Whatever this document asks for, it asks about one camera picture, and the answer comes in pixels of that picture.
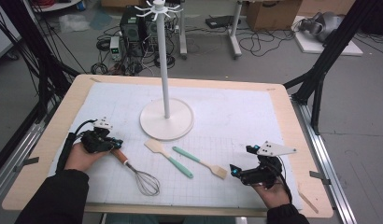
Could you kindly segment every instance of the round white base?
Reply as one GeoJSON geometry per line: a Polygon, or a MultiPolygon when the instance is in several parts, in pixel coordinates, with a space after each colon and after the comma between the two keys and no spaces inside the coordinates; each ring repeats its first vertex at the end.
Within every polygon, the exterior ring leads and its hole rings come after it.
{"type": "Polygon", "coordinates": [[[194,124],[192,109],[183,101],[169,99],[170,118],[165,118],[163,99],[146,105],[140,122],[142,129],[153,138],[174,140],[188,133],[194,124]]]}

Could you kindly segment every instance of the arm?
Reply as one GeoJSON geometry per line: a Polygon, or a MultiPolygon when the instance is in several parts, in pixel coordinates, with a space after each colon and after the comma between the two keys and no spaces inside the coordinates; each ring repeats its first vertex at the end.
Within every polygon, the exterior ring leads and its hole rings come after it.
{"type": "Polygon", "coordinates": [[[289,197],[282,183],[267,189],[264,185],[253,185],[255,191],[261,196],[264,204],[269,208],[267,224],[308,224],[308,220],[290,203],[289,197]]]}
{"type": "Polygon", "coordinates": [[[105,155],[89,154],[81,143],[74,144],[64,170],[43,182],[16,224],[82,223],[89,190],[89,177],[83,172],[105,155]]]}

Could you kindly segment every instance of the spatula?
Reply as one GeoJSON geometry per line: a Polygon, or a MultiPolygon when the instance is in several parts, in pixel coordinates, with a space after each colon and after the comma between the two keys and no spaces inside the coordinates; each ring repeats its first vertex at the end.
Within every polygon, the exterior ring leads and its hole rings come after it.
{"type": "Polygon", "coordinates": [[[145,146],[150,149],[152,152],[158,152],[162,153],[169,161],[174,164],[180,172],[182,172],[185,176],[188,178],[192,178],[192,172],[188,170],[188,168],[184,167],[182,164],[180,164],[178,161],[174,160],[164,149],[163,145],[154,139],[149,139],[146,141],[145,146]]]}
{"type": "Polygon", "coordinates": [[[204,166],[208,167],[211,170],[212,174],[217,175],[218,177],[220,177],[222,179],[226,178],[227,171],[225,169],[221,168],[220,166],[210,165],[204,161],[201,161],[200,159],[196,158],[195,156],[193,156],[192,154],[183,150],[180,147],[172,147],[172,149],[174,149],[176,152],[182,154],[183,156],[188,157],[188,158],[190,158],[194,161],[197,161],[197,162],[203,164],[204,166]]]}

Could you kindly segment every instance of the cardboard box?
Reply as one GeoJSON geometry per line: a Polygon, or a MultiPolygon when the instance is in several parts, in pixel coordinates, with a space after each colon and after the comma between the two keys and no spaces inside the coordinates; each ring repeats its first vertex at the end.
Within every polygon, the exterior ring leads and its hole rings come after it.
{"type": "Polygon", "coordinates": [[[337,15],[347,15],[355,0],[304,0],[299,16],[313,17],[317,12],[331,11],[337,15]]]}
{"type": "Polygon", "coordinates": [[[247,24],[253,31],[290,30],[303,0],[264,1],[249,4],[247,24]]]}
{"type": "Polygon", "coordinates": [[[143,6],[144,0],[101,0],[102,7],[143,6]]]}

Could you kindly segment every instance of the whisk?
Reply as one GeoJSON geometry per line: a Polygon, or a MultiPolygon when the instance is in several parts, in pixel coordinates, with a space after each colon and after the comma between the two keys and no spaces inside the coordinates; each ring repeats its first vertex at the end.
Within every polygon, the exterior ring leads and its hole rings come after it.
{"type": "Polygon", "coordinates": [[[111,153],[123,164],[130,168],[135,173],[136,184],[139,191],[146,196],[156,196],[160,193],[160,181],[153,175],[150,175],[143,171],[136,170],[127,157],[119,150],[112,149],[111,153]]]}

